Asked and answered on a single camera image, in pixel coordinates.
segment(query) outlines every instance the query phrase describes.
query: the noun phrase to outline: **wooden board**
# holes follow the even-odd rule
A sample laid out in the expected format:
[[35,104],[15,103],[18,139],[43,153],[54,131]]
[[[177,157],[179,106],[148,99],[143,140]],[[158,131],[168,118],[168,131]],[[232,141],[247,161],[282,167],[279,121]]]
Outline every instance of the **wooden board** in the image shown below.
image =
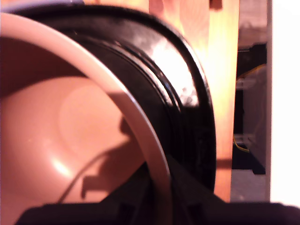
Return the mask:
[[214,106],[217,134],[215,194],[230,200],[233,119],[238,50],[239,0],[211,5],[207,79]]
[[132,8],[142,12],[149,12],[149,0],[97,0],[101,5],[120,6]]
[[150,0],[150,14],[171,23],[192,45],[212,95],[217,133],[215,194],[230,200],[239,0]]

